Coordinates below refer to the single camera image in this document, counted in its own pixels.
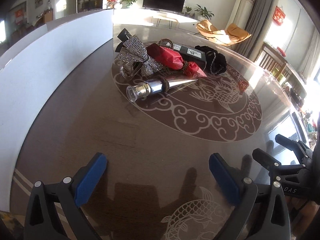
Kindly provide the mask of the person's right hand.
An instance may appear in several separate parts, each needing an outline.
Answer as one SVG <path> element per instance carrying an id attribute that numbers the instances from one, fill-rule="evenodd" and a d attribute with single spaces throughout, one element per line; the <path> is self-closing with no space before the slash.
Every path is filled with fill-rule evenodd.
<path id="1" fill-rule="evenodd" d="M 298 214 L 300 214 L 300 220 L 295 226 L 295 231 L 297 233 L 303 233 L 314 219 L 317 211 L 319 210 L 319 205 L 306 199 L 293 198 L 289 196 L 286 196 L 285 198 L 289 210 L 291 211 L 295 209 Z"/>

